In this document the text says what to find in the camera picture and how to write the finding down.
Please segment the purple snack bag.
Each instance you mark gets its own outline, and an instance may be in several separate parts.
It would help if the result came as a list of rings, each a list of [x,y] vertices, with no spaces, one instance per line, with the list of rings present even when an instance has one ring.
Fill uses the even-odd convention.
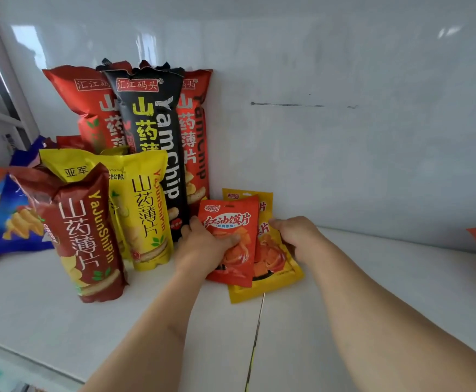
[[[57,143],[51,138],[40,135],[35,139],[28,150],[15,150],[8,166],[36,167],[41,163],[39,151],[47,148],[57,148]]]

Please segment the person's right hand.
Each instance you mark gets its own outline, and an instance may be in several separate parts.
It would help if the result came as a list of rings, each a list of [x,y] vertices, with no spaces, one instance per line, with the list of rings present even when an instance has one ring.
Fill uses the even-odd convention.
[[[299,262],[313,268],[330,254],[332,243],[305,216],[294,218],[294,241],[284,241]]]

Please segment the small red snack packet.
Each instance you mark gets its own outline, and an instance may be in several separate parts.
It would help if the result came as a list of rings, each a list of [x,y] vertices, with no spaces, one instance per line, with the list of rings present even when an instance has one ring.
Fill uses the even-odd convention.
[[[207,280],[242,288],[252,287],[259,209],[257,196],[231,201],[201,201],[197,217],[214,237],[240,237],[237,245],[226,250]]]

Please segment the blue chip bag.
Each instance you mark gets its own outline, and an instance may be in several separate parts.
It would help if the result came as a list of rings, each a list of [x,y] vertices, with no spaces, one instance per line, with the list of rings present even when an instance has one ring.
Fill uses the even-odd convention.
[[[53,248],[37,212],[8,174],[0,179],[0,255]]]

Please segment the tall red chip bag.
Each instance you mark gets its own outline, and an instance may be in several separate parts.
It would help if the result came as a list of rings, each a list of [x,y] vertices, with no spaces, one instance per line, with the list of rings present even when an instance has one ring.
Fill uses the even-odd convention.
[[[78,131],[86,150],[100,154],[127,145],[114,91],[102,71],[62,65],[42,72],[78,116]]]
[[[206,116],[203,103],[209,89],[212,69],[185,72],[176,107],[184,151],[187,203],[197,214],[202,199],[209,198],[209,166]]]

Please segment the person's left hand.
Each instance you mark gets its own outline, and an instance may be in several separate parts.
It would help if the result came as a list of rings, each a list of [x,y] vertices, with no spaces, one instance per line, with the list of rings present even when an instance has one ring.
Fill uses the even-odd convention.
[[[182,227],[182,237],[173,256],[176,284],[202,284],[222,262],[227,250],[215,250],[212,237],[197,217],[192,217],[189,225]]]

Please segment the yellow chip bag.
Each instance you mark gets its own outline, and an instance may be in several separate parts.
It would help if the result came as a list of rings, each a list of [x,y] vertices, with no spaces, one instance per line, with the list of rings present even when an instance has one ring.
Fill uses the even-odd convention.
[[[106,149],[99,155],[76,148],[47,148],[39,151],[42,165],[67,183],[83,180],[98,163],[102,163],[108,168],[109,177],[115,179],[115,186],[111,184],[109,186],[111,221],[124,261],[130,261],[131,255],[117,217],[117,209],[121,198],[115,188],[117,188],[116,185],[119,181],[124,178],[123,167],[118,164],[119,157],[126,155],[128,151],[127,146]]]
[[[111,174],[111,202],[137,271],[166,264],[172,255],[172,235],[162,188],[168,159],[164,150],[98,156],[98,162]]]

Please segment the person's right forearm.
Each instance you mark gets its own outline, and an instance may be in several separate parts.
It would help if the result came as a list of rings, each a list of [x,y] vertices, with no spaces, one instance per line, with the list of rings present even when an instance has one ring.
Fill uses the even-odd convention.
[[[384,289],[336,247],[304,258],[362,392],[476,392],[476,351]]]

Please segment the person's left forearm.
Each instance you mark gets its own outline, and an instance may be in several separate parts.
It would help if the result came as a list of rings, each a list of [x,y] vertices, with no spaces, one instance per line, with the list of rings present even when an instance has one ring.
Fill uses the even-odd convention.
[[[178,392],[189,318],[205,278],[176,270],[79,392]]]

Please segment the small yellow snack packet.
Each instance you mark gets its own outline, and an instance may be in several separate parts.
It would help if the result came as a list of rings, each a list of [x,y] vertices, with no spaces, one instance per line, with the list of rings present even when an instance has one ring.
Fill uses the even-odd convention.
[[[283,244],[280,232],[269,224],[273,218],[273,193],[223,188],[222,196],[224,200],[257,196],[260,203],[252,286],[228,285],[230,302],[238,304],[303,279],[304,272]]]

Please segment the tall black chip bag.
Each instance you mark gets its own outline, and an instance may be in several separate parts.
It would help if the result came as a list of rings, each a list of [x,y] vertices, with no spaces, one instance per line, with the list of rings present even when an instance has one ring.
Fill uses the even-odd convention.
[[[130,151],[167,152],[167,169],[161,185],[176,243],[190,218],[177,113],[185,70],[168,63],[127,70],[108,64],[107,59],[96,70],[104,75],[116,97]]]

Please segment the crumpled red snack bag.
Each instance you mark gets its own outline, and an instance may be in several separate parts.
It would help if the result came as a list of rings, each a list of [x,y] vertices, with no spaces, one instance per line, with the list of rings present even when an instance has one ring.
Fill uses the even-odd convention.
[[[80,135],[56,136],[56,145],[58,149],[80,149],[95,153],[91,143]]]

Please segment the dark red chip bag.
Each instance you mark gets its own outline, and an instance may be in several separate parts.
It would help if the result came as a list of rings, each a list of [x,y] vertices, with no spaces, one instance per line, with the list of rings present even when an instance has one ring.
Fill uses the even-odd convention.
[[[27,167],[14,167],[10,175],[39,216],[80,300],[121,297],[128,283],[111,222],[107,168],[97,164],[77,182]]]

